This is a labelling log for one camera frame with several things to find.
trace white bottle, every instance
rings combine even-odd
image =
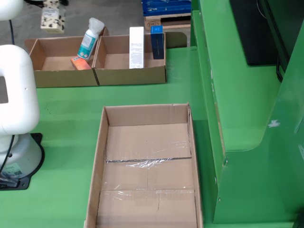
[[[100,32],[104,29],[105,24],[101,21],[90,18],[89,29],[85,32],[85,36],[81,42],[80,49],[78,51],[78,56],[89,60],[92,51],[96,45]]]

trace open cardboard box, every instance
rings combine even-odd
[[[188,104],[104,107],[85,228],[203,227]]]
[[[107,36],[104,28],[101,36]],[[93,69],[75,70],[76,57],[83,37],[27,39],[25,46],[32,59],[37,87],[98,86]],[[95,51],[88,61],[92,66]]]
[[[144,38],[144,68],[129,69],[129,38],[127,35],[108,36],[99,39],[93,62],[99,84],[166,83],[166,39],[164,39],[165,58],[153,59],[151,35],[146,34]]]

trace white spray cap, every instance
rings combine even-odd
[[[100,34],[100,32],[104,29],[105,24],[96,18],[90,18],[89,20],[89,29],[96,34]]]

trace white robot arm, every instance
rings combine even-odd
[[[22,6],[23,0],[0,0],[0,20],[16,17]],[[5,79],[8,97],[7,103],[0,104],[0,186],[16,188],[20,179],[38,170],[44,158],[29,134],[38,124],[40,112],[27,52],[15,45],[0,46],[0,76]]]
[[[9,99],[0,104],[0,137],[25,134],[36,127],[40,115],[33,64],[15,45],[0,46],[0,53],[0,76],[5,78]]]
[[[0,0],[0,21],[17,17],[22,8],[23,0]]]

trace orange sponge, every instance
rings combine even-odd
[[[90,67],[90,65],[88,65],[88,63],[83,58],[74,57],[74,58],[71,58],[71,62],[73,64],[73,67],[76,70],[90,70],[90,69],[92,69]]]

